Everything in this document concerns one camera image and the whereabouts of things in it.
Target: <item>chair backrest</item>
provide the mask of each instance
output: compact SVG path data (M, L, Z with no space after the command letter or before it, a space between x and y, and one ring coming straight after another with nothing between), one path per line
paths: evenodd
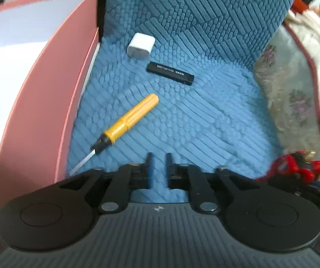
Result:
M104 37L153 35L159 62L198 56L251 68L293 0L107 0Z

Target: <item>red toy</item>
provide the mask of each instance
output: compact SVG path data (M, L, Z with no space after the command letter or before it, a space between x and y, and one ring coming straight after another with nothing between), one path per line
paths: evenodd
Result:
M315 152L297 151L280 156L273 161L270 170L258 181L267 182L276 174L299 176L302 182L310 184L320 175L320 160L313 160Z

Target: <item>red trim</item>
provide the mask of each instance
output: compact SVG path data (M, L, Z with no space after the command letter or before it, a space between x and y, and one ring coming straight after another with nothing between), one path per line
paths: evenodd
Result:
M301 41L297 37L297 35L294 33L294 31L285 23L283 22L284 28L288 31L288 33L292 36L293 40L299 47L299 49L302 51L304 54L305 58L307 59L307 62L309 64L309 67L311 69L312 73L312 80L313 80L313 89L314 89L314 103L315 103L315 110L316 110L316 115L317 115L317 120L319 124L319 129L320 129L320 103L319 103L319 88L318 88L318 73L316 70L315 62L305 49L305 47L302 45Z

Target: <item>pink panel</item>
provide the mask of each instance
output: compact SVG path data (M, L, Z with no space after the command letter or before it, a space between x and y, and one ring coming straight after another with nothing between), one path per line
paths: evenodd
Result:
M97 0L84 0L30 70L0 145L0 207L64 178L73 120L96 44Z
M81 97L82 87L84 85L85 77L87 76L87 72L89 66L91 64L91 59L93 58L95 49L97 48L99 42L99 31L97 32L93 38L93 42L91 43L91 47L89 48L89 52L87 54L87 58L84 61L81 75L78 78L72 100L70 101L68 113L66 117L66 122L64 124L64 129L62 133L62 138L59 146L59 154L58 154L58 161L55 170L55 177L54 182L61 181L66 176L66 162L68 159L68 151L69 151L69 144L70 144L70 137L72 134L73 129L73 122L76 117L76 112L78 110L78 102Z

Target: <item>screw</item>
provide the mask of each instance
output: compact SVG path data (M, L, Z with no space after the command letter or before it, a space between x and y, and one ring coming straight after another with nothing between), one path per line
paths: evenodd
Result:
M119 205L117 203L113 203L112 201L103 203L101 206L102 210L105 211L115 211L119 208Z
M218 206L215 203L211 202L204 202L200 204L200 209L203 211L214 211L218 208Z
M219 165L219 166L217 166L217 169L220 170L220 171L222 171L222 170L227 169L227 166L225 166L225 165Z

